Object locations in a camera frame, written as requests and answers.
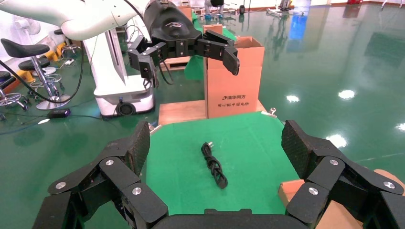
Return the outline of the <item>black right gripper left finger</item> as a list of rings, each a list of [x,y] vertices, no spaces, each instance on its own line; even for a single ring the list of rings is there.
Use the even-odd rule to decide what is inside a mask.
[[[142,121],[130,136],[109,142],[92,162],[52,183],[47,227],[82,229],[102,205],[112,203],[132,229],[152,228],[168,207],[141,181],[149,147],[149,124]]]

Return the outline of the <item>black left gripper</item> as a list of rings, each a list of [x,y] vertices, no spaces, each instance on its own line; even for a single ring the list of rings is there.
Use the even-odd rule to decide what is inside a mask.
[[[168,58],[199,55],[221,61],[232,75],[238,75],[240,61],[234,40],[212,30],[202,34],[171,1],[149,1],[143,19],[151,41],[139,35],[128,48],[128,58],[144,79],[144,87],[159,87],[160,63]]]

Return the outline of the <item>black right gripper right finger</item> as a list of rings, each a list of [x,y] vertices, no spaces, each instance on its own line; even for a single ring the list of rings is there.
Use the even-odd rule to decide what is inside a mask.
[[[304,181],[286,214],[305,226],[316,226],[335,201],[364,226],[403,226],[404,188],[347,158],[331,141],[310,136],[287,120],[281,146]]]

